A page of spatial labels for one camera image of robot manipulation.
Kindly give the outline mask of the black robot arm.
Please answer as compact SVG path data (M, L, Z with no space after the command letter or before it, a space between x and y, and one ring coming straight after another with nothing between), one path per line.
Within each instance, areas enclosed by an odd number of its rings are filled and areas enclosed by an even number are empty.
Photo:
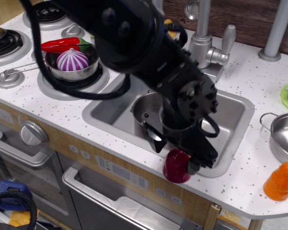
M217 151L209 138L219 134L210 118L217 108L217 90L173 40L156 7L147 0L57 0L75 23L95 37L102 62L131 74L159 93L158 112L145 109L140 124L152 138L169 142L191 158L187 172L212 167Z

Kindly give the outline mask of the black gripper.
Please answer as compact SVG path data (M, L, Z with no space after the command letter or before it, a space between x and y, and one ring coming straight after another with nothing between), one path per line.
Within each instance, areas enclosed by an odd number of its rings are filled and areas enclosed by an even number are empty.
M191 156L187 163L187 173L189 175L197 174L202 167L212 168L217 160L218 152L207 138L218 136L216 122L207 115L204 117L204 120L213 128L213 133L202 129L202 120L197 120L193 125L183 129L172 129L163 124L161 115L162 113L160 113L160 120L163 126L163 134L150 125L145 128L147 140L152 149L159 153L169 143L189 154Z

